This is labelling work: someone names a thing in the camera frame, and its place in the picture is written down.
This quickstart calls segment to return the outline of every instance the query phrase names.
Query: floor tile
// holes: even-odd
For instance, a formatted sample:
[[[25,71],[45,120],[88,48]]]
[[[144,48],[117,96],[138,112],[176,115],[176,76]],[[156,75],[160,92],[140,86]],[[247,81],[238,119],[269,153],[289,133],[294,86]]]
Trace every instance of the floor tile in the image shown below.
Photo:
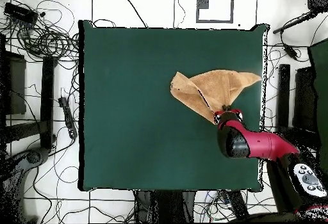
[[[174,0],[130,0],[150,28],[172,28]],[[94,0],[94,21],[112,20],[117,27],[140,28],[144,25],[128,0]],[[97,26],[111,26],[99,21]]]
[[[206,191],[206,190],[198,190],[195,195],[195,202],[204,203],[204,202],[211,202],[213,197],[217,194],[215,190]]]
[[[41,222],[44,215],[50,208],[50,203],[47,200],[24,200],[24,209],[28,216],[38,216],[38,223]],[[46,224],[58,224],[70,223],[70,224],[86,224],[88,223],[88,202],[81,201],[60,201],[57,205],[56,201],[53,200],[51,210],[48,212],[44,219]]]
[[[91,201],[90,223],[117,223],[124,221],[135,206],[135,202],[111,202],[111,201]]]
[[[119,189],[95,189],[91,191],[91,199],[100,200],[134,200],[133,192],[131,190]]]
[[[272,195],[272,190],[270,187],[270,181],[268,179],[268,174],[263,173],[262,179],[263,179],[263,190],[257,193],[248,192],[247,204],[256,205],[257,203],[260,202],[263,205],[265,204],[275,205]]]

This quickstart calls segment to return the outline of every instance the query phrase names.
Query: cloth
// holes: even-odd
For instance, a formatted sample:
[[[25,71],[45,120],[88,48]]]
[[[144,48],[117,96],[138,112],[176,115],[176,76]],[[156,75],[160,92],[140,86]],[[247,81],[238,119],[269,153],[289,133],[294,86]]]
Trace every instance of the cloth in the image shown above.
[[[177,72],[171,82],[171,94],[214,124],[213,113],[230,106],[242,90],[260,81],[251,72],[212,70],[191,77]]]

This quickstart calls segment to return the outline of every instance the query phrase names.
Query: black cable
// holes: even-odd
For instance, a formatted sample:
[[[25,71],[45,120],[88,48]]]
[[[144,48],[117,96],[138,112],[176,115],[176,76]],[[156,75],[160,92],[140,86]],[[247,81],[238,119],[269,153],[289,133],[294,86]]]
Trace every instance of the black cable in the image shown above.
[[[138,203],[140,203],[146,211],[148,211],[149,208],[147,207],[146,204],[144,204],[144,203],[139,199],[138,195],[135,193],[134,190],[132,190],[132,193],[133,193],[133,196],[135,196],[136,201],[137,201]]]
[[[56,175],[57,175],[57,177],[58,177],[57,185],[56,185],[56,199],[57,199],[56,207],[57,207],[57,205],[59,204],[59,201],[58,201],[58,185],[59,185],[59,181],[62,181],[62,182],[64,182],[64,183],[66,183],[66,184],[72,184],[73,182],[76,182],[76,181],[79,180],[79,178],[77,178],[76,180],[74,180],[74,181],[72,181],[72,182],[67,182],[67,181],[64,181],[64,180],[61,178],[62,175],[63,175],[63,173],[65,172],[65,170],[68,170],[69,168],[75,168],[75,169],[79,170],[79,169],[76,168],[75,166],[68,166],[68,167],[66,167],[66,168],[63,169],[63,171],[60,173],[59,176],[58,176],[57,173],[56,173]],[[59,208],[58,210],[56,210],[56,216],[57,216],[58,220],[60,221],[60,208]]]
[[[186,208],[186,212],[187,212],[187,215],[188,215],[189,222],[193,222],[193,217],[189,213],[188,206],[187,206],[187,203],[185,201],[185,198],[183,198],[183,203],[184,203],[184,207]]]
[[[286,56],[286,54],[283,55],[283,56],[281,56],[281,52],[280,52],[279,49],[272,50],[274,47],[277,47],[278,45],[281,45],[281,44],[275,44],[275,45],[271,46],[271,49],[270,49],[270,51],[269,51],[269,53],[268,53],[268,61],[271,62],[271,64],[272,64],[272,69],[271,69],[271,71],[270,71],[270,73],[269,73],[269,77],[268,77],[267,81],[268,81],[269,85],[270,85],[272,88],[276,89],[276,90],[278,90],[278,88],[277,88],[276,86],[274,86],[274,85],[270,82],[270,79],[271,79],[271,77],[272,77],[273,74],[274,74],[274,69],[276,69],[277,65],[279,64],[280,59],[283,58],[284,56]],[[296,51],[299,52],[299,56],[297,56],[297,57],[298,57],[298,58],[301,57],[301,56],[302,56],[301,51],[300,51],[299,49],[296,49]],[[278,53],[279,53],[279,57],[278,57],[278,58],[275,58],[275,59],[272,59],[272,58],[271,58],[271,54],[272,54],[273,52],[278,52]],[[265,101],[265,103],[267,103],[268,101],[270,101],[270,100],[276,98],[277,96],[278,96],[278,94],[277,94],[277,95],[274,95],[273,97],[271,97],[271,98],[269,98],[269,99],[267,99],[267,100]],[[265,126],[265,131],[266,131],[266,132],[272,132],[272,128],[274,127],[274,126],[273,126],[273,118],[276,117],[276,116],[275,116],[275,115],[272,116],[272,110],[271,110],[270,108],[268,108],[268,107],[265,106],[265,109],[268,109],[268,110],[271,112],[271,117],[267,117],[267,116],[265,116],[265,118],[269,118],[269,119],[271,119],[271,124],[272,124],[272,126],[270,126],[270,128],[271,128],[270,130],[267,129],[268,126]]]
[[[35,175],[35,178],[34,178],[34,181],[33,181],[33,188],[34,188],[35,192],[37,192],[40,196],[44,197],[46,200],[48,200],[48,201],[50,202],[50,207],[49,207],[49,209],[47,210],[47,212],[44,214],[44,217],[42,218],[41,223],[40,223],[40,224],[43,224],[45,217],[48,215],[48,213],[49,213],[51,207],[53,206],[53,202],[52,202],[48,197],[46,197],[46,196],[44,196],[43,194],[41,194],[41,193],[37,190],[37,188],[35,187],[35,181],[36,181],[37,177],[38,177],[38,166],[37,166],[37,174]]]
[[[259,203],[259,200],[258,200],[258,198],[256,198],[255,193],[253,193],[253,195],[254,195],[255,200]],[[262,206],[263,208],[265,208],[267,211],[269,211],[271,213],[271,211],[268,208],[266,208],[265,206],[263,206],[261,204],[260,204],[260,206]]]
[[[111,24],[113,24],[113,27],[114,27],[114,28],[116,27],[116,24],[115,24],[113,21],[111,21],[111,20],[106,20],[106,19],[98,19],[98,20],[95,20],[95,21],[93,22],[93,24],[95,25],[95,23],[98,22],[98,21],[100,21],[100,20],[103,20],[103,21],[105,21],[105,22],[110,22]]]
[[[176,0],[173,0],[173,28],[176,26]]]
[[[131,5],[131,6],[133,7],[133,9],[135,10],[136,14],[138,15],[139,19],[142,21],[143,25],[144,25],[146,28],[148,28],[148,26],[146,25],[146,23],[144,22],[144,20],[141,18],[141,16],[140,16],[139,13],[137,12],[137,10],[136,10],[135,6],[132,4],[132,2],[131,2],[130,0],[127,0],[127,1],[130,3],[130,5]]]
[[[37,142],[38,140],[40,140],[40,138],[38,138],[38,139],[35,140],[34,142],[30,143],[30,144],[28,145],[28,147],[26,148],[26,150],[28,150],[29,146],[31,146],[33,143]]]
[[[69,147],[72,146],[73,144],[75,144],[75,140],[72,140],[71,143],[70,143],[68,146],[66,146],[65,148],[62,148],[62,149],[60,149],[60,150],[57,150],[56,152],[53,152],[52,154],[49,154],[49,157],[54,156],[55,154],[57,154],[57,153],[59,153],[59,152],[65,150],[66,148],[69,148]]]
[[[38,6],[40,6],[40,4],[43,3],[43,2],[53,2],[53,3],[60,4],[62,7],[66,8],[72,14],[72,16],[73,16],[73,23],[72,23],[72,26],[69,29],[69,32],[70,32],[71,29],[72,29],[72,27],[73,27],[73,25],[74,25],[74,23],[75,23],[75,17],[74,17],[74,14],[73,14],[72,10],[70,10],[69,8],[67,8],[66,6],[64,6],[63,4],[61,4],[60,2],[53,1],[53,0],[43,0],[43,1],[41,1],[41,2],[38,3],[36,11],[38,11]]]
[[[177,24],[177,28],[179,28],[179,25],[182,24],[182,23],[185,21],[186,11],[185,11],[185,9],[180,5],[180,0],[177,0],[177,4],[180,6],[180,8],[183,10],[183,13],[184,13],[184,16],[183,16],[182,22],[179,22],[179,23]]]
[[[72,146],[72,144],[74,143],[74,141],[71,141],[71,144],[70,145],[68,145],[67,147],[65,147],[65,148],[63,148],[63,149],[61,149],[61,150],[59,150],[59,151],[57,151],[56,153],[59,153],[59,152],[61,152],[62,150],[65,150],[66,148],[69,148],[70,146]],[[37,183],[37,182],[39,182],[43,177],[45,177],[52,169],[53,169],[54,167],[52,166],[45,174],[43,174],[43,176],[41,177],[41,178],[39,178],[35,183]],[[26,193],[26,192],[28,192],[28,190],[30,190],[31,188],[32,188],[33,186],[30,186],[27,190],[25,190],[25,192],[24,192],[24,194]]]
[[[324,17],[324,19],[321,21],[321,23],[319,24],[319,26],[316,28],[315,33],[313,34],[313,38],[312,38],[312,41],[311,41],[310,46],[312,46],[313,40],[315,39],[316,32],[318,31],[319,27],[322,25],[322,23],[325,21],[325,19],[327,17],[328,17],[328,14]]]
[[[33,118],[34,118],[34,121],[37,123],[37,126],[38,126],[38,132],[39,132],[39,134],[41,135],[40,124],[39,124],[39,122],[37,121],[37,118],[35,117],[35,115],[34,115],[32,109],[31,109],[31,106],[29,105],[29,103],[27,102],[27,100],[26,100],[21,94],[15,92],[15,91],[13,91],[13,90],[10,90],[10,91],[13,92],[14,94],[16,94],[17,96],[19,96],[20,98],[22,98],[22,99],[25,101],[25,103],[28,105],[28,108],[29,108],[29,110],[31,111],[31,114],[32,114],[32,116],[33,116]]]
[[[63,223],[63,220],[64,220],[64,218],[65,218],[67,215],[69,215],[69,214],[81,213],[81,212],[87,211],[87,210],[89,210],[89,209],[91,209],[91,208],[94,208],[95,210],[97,210],[98,212],[100,212],[101,214],[103,214],[104,216],[107,216],[107,217],[111,218],[111,220],[115,220],[117,223],[126,223],[125,221],[118,221],[118,220],[116,220],[117,218],[120,218],[120,217],[124,218],[123,216],[116,216],[116,217],[113,217],[113,216],[110,216],[109,214],[106,214],[106,213],[102,212],[101,210],[99,210],[99,208],[97,208],[97,207],[95,207],[95,206],[90,206],[90,207],[87,207],[87,208],[82,209],[82,210],[79,210],[79,211],[71,211],[71,212],[66,213],[66,214],[64,215],[64,217],[60,220],[59,224]]]
[[[57,174],[57,171],[56,171],[56,164],[55,164],[55,161],[56,161],[56,149],[57,149],[57,143],[58,143],[58,135],[59,135],[59,132],[60,132],[62,129],[64,129],[64,128],[67,128],[67,127],[64,126],[64,127],[60,128],[59,131],[57,132],[56,148],[55,148],[55,150],[54,150],[54,151],[55,151],[55,153],[54,153],[54,172],[55,172],[56,176],[58,177],[58,180],[61,180],[61,181],[64,182],[64,183],[70,184],[70,182],[66,182],[66,181],[64,181],[64,180],[62,180],[62,179],[60,178],[61,175],[58,175],[58,174]],[[62,155],[62,157],[64,156],[64,154],[66,153],[66,151],[67,151],[68,148],[69,148],[69,146],[65,149],[65,151],[64,151],[64,153],[63,153],[63,155]]]

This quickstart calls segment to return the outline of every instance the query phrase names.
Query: green table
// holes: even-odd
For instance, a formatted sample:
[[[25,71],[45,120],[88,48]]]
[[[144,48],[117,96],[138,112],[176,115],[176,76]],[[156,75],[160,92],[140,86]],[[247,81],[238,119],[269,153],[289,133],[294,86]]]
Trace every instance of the green table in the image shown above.
[[[260,189],[258,160],[225,158],[216,126],[173,98],[170,82],[177,71],[192,77],[218,68],[261,76],[266,25],[214,31],[93,28],[83,21],[79,31],[84,190]],[[244,89],[234,106],[258,131],[261,83]]]
[[[312,45],[309,48],[309,57],[316,73],[314,87],[318,95],[316,123],[321,141],[320,166],[328,173],[328,39]]]

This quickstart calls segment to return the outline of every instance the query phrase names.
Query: tiled floor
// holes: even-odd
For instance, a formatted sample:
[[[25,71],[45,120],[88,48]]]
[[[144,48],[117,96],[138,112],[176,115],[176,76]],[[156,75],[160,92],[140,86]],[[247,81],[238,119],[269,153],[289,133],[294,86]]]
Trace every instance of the tiled floor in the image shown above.
[[[40,11],[45,11],[45,19],[56,22],[60,19],[59,27],[71,30],[69,34],[72,36],[78,32],[77,21],[107,19],[113,21],[116,26],[124,27],[141,27],[143,26],[141,20],[138,18],[132,6],[127,0],[53,0],[60,3],[42,0],[18,0],[22,3],[28,4],[30,7],[38,8]],[[0,6],[4,6],[7,0],[0,0]],[[280,36],[274,35],[272,31],[281,27],[288,20],[306,12],[306,0],[234,0],[234,23],[233,24],[196,24],[195,23],[195,2],[196,0],[131,0],[135,8],[138,10],[141,18],[151,28],[216,28],[216,29],[250,29],[257,24],[265,23],[270,25],[268,34],[268,45],[275,45],[280,43]],[[0,7],[0,15],[2,15],[3,8]],[[217,11],[213,10],[213,18],[220,17]],[[315,19],[303,22],[294,28],[290,28],[283,34],[283,40],[290,45],[307,46],[311,44],[313,34],[324,19],[326,15],[319,15]],[[111,26],[110,22],[99,21],[97,26]],[[320,29],[317,31],[313,43],[321,41],[328,37],[328,20],[325,21]],[[8,45],[8,49],[13,52],[24,51],[18,50],[16,46],[18,41],[12,40],[12,46]],[[299,47],[299,59],[307,60],[307,50],[305,47]],[[27,61],[31,61],[27,54],[25,54]],[[275,125],[275,119],[271,116],[275,115],[277,93],[277,66],[280,63],[291,64],[291,84],[290,88],[294,88],[295,73],[298,68],[306,67],[309,62],[297,62],[288,56],[284,56],[283,48],[280,45],[268,47],[268,58],[273,60],[268,62],[268,73],[272,71],[270,84],[267,84],[266,97],[268,108],[266,112],[265,122],[271,129]],[[71,62],[66,62],[65,66],[73,66]],[[26,94],[37,95],[41,89],[41,68],[39,63],[28,63],[26,73]],[[70,80],[72,79],[72,71],[65,70],[58,66],[55,71],[54,79],[54,98],[57,99],[61,94],[67,92],[70,88]],[[293,116],[293,91],[290,96],[290,122]],[[26,97],[34,114],[40,118],[40,99],[35,97]],[[78,107],[78,94],[76,94],[76,102],[70,101],[70,107],[74,111]],[[17,124],[25,122],[22,119],[33,119],[29,111],[25,115],[13,115],[11,123]],[[54,119],[59,120],[54,122],[54,132],[59,132],[57,149],[66,147],[70,143],[67,130],[64,128],[60,130],[65,123],[63,122],[63,111],[54,105]],[[36,141],[38,137],[30,137],[20,141],[14,141],[8,145],[8,152],[16,154],[26,149],[32,142]],[[96,189],[91,192],[81,192],[77,188],[78,178],[78,140],[71,146],[65,154],[60,152],[56,158],[51,157],[40,167],[36,187],[46,197],[53,199],[51,210],[45,217],[45,223],[58,223],[60,220],[56,215],[56,210],[60,208],[60,219],[63,223],[106,223],[111,220],[110,216],[127,216],[133,208],[134,196],[130,191],[119,191],[112,189]],[[266,174],[266,168],[263,170],[263,191],[259,193],[250,193],[243,191],[250,213],[257,212],[274,212],[276,211],[275,203],[272,198],[270,183]],[[35,178],[36,170],[30,171],[25,184],[25,208],[28,215],[38,215],[41,221],[44,214],[49,209],[50,203],[48,200],[43,200],[33,189],[32,183]],[[196,194],[195,205],[195,222],[208,222],[207,216],[200,216],[200,213],[207,203],[211,203],[215,192],[210,192],[207,196],[207,191],[198,191]],[[84,210],[83,212],[73,213],[74,211]],[[230,210],[219,209],[213,216],[217,220],[215,222],[225,222],[233,218]]]

